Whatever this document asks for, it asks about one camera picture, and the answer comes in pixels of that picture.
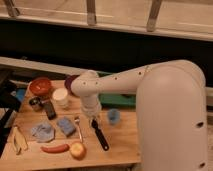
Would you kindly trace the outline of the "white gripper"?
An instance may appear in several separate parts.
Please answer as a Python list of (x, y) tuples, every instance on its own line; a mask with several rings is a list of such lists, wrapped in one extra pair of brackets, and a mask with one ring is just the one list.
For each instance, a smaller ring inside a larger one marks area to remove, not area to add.
[(81, 97), (81, 110), (89, 119), (96, 119), (101, 112), (101, 104), (97, 95)]

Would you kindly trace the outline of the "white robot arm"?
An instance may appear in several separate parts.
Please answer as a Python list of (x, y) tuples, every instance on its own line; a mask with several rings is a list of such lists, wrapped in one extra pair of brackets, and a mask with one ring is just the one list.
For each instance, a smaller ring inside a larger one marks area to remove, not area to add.
[(82, 111), (97, 115), (99, 93), (134, 94), (142, 171), (208, 171), (205, 77), (187, 60), (100, 77), (89, 70), (71, 83)]

